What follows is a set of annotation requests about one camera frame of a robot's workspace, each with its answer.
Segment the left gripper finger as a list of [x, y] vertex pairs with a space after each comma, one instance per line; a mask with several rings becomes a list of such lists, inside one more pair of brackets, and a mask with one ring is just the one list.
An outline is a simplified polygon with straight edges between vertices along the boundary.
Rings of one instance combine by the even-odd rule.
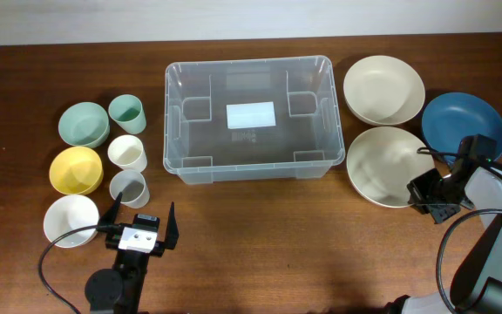
[[175, 207], [174, 203], [171, 203], [171, 207], [169, 209], [168, 221], [166, 225], [166, 234], [164, 238], [164, 247], [165, 249], [174, 250], [179, 239], [179, 229], [178, 224], [175, 217]]
[[98, 220], [97, 231], [110, 231], [118, 227], [115, 223], [123, 193], [119, 192], [112, 206]]

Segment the white small bowl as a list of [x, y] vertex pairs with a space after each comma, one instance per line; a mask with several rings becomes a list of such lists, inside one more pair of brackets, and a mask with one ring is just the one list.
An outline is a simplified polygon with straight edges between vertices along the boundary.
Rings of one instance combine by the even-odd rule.
[[[59, 198], [46, 211], [44, 233], [53, 242], [56, 238], [74, 229], [96, 225], [99, 211], [96, 204], [83, 195], [67, 195]], [[59, 248], [75, 248], [91, 241], [97, 234], [95, 229], [79, 231], [56, 243]]]

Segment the beige bowl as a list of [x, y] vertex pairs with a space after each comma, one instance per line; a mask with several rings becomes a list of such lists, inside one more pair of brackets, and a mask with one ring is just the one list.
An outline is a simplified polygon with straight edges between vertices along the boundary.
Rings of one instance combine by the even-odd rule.
[[355, 62], [343, 80], [350, 111], [372, 126], [394, 126], [416, 117], [425, 102], [424, 82], [403, 60], [375, 55]]
[[366, 200], [386, 208], [410, 206], [407, 184], [435, 167], [417, 150], [424, 143], [412, 133], [379, 126], [359, 134], [349, 147], [346, 167], [350, 182]]

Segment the dark blue bowl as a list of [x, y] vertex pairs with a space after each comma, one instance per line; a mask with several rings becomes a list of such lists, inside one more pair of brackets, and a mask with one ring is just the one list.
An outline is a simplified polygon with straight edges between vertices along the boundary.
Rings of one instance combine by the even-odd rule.
[[422, 134], [439, 152], [456, 153], [464, 137], [482, 134], [496, 141], [497, 160], [502, 155], [502, 118], [486, 101], [464, 92], [437, 96], [424, 109]]

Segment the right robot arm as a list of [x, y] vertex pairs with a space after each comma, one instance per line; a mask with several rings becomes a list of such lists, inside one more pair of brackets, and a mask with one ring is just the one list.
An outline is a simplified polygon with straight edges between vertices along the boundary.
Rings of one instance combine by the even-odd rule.
[[[412, 206], [441, 223], [462, 207], [445, 231], [436, 261], [438, 290], [426, 297], [404, 295], [384, 306], [386, 313], [502, 313], [502, 164], [493, 161], [496, 142], [484, 135], [467, 136], [453, 155], [451, 174], [432, 169], [410, 181]], [[452, 232], [472, 217], [480, 217], [485, 231], [458, 267], [450, 288], [441, 276], [444, 251]]]

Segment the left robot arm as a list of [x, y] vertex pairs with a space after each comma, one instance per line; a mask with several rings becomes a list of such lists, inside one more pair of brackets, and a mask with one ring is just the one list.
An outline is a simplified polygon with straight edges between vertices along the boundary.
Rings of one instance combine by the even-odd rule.
[[136, 313], [149, 259], [175, 249], [179, 229], [174, 206], [169, 208], [165, 238], [158, 238], [160, 219], [136, 214], [132, 223], [116, 223], [122, 194], [99, 218], [97, 231], [105, 234], [105, 246], [116, 252], [110, 269], [94, 272], [85, 284], [91, 313]]

